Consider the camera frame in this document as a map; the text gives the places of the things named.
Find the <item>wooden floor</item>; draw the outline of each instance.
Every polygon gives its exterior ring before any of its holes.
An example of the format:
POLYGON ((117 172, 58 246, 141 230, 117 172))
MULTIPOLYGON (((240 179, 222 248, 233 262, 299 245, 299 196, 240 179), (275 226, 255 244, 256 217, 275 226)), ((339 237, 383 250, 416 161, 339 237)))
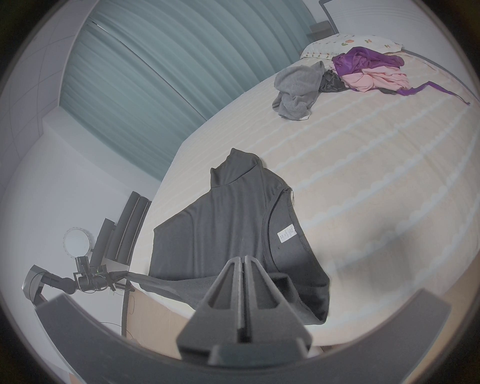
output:
MULTIPOLYGON (((452 305, 450 316, 430 351, 405 381, 413 383, 419 374, 435 359, 459 327, 480 286, 480 257, 443 296, 452 305)), ((187 319, 173 313, 143 292, 130 293, 127 314, 127 338, 158 353, 180 359, 175 339, 187 319)))

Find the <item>bed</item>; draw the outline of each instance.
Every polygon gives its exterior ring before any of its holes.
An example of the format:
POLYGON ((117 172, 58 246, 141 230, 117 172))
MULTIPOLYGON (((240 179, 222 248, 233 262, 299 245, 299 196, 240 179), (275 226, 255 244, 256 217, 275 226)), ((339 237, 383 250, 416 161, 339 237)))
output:
MULTIPOLYGON (((257 154, 292 187, 300 225, 331 279, 326 323, 307 326, 315 345, 365 334, 419 288, 446 292, 479 251, 480 105, 448 73, 396 54, 412 86, 434 81, 471 105, 431 87, 413 96, 347 90, 320 94, 308 120, 289 121, 271 108, 272 76, 181 145, 145 218, 130 271, 148 274, 153 229, 208 192, 210 168, 235 147, 257 154)), ((146 294, 183 316, 194 312, 146 294)))

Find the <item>curtain fold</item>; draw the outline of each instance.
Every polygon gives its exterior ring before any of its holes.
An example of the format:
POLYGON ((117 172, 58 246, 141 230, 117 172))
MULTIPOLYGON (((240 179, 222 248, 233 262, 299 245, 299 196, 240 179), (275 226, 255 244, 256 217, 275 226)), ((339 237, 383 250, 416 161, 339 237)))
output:
POLYGON ((60 105, 161 180, 195 129, 298 60, 314 23, 301 0, 100 0, 60 105))

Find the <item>clothing label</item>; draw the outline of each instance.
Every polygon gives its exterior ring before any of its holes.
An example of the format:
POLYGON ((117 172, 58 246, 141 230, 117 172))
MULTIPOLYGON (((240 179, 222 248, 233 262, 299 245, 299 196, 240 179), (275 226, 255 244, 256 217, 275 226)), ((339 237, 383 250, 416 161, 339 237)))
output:
POLYGON ((288 239, 294 237, 296 235, 295 228, 293 227, 293 224, 290 224, 288 227, 285 229, 281 230, 280 232, 277 233, 278 238, 280 239, 280 242, 283 243, 287 241, 288 239))

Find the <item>round mirror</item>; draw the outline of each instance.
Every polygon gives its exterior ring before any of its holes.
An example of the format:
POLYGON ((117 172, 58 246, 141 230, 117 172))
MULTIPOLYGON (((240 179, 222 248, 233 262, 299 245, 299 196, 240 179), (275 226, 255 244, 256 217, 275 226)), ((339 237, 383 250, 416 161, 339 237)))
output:
POLYGON ((63 237, 63 247, 70 257, 86 256, 90 252, 90 239, 81 228, 71 228, 63 237))

